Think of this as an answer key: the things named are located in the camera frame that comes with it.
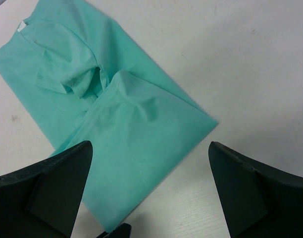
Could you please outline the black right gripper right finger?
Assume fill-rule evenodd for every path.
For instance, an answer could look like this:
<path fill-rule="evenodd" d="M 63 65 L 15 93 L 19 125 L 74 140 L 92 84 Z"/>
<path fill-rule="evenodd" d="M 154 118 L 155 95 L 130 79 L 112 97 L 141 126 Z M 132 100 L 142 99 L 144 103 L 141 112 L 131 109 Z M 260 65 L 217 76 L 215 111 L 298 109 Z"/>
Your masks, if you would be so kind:
<path fill-rule="evenodd" d="M 232 238 L 303 238 L 303 178 L 219 142 L 208 158 Z"/>

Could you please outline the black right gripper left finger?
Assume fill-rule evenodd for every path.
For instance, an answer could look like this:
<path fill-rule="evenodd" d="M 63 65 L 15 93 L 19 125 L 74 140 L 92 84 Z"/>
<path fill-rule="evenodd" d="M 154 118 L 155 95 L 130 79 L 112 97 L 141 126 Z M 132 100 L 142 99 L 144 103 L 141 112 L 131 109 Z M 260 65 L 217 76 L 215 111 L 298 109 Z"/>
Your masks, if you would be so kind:
<path fill-rule="evenodd" d="M 69 238 L 93 157 L 83 141 L 0 176 L 0 238 Z"/>

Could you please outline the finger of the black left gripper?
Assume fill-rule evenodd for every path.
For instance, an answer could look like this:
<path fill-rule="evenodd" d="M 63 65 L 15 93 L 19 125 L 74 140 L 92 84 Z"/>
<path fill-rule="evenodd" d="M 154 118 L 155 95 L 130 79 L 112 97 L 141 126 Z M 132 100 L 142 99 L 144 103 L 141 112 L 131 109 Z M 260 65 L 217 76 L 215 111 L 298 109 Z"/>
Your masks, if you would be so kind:
<path fill-rule="evenodd" d="M 131 231 L 132 226 L 130 224 L 123 223 L 110 233 L 101 233 L 97 238 L 130 238 Z"/>

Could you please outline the mint green t shirt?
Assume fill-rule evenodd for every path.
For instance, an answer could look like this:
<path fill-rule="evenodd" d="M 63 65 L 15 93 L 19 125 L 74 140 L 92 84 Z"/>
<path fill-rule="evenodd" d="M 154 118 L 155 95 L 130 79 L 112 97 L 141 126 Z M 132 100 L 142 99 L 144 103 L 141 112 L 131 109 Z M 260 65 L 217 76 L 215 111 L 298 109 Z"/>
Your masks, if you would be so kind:
<path fill-rule="evenodd" d="M 0 48 L 0 75 L 57 152 L 92 143 L 83 203 L 108 232 L 217 126 L 83 0 L 39 1 Z"/>

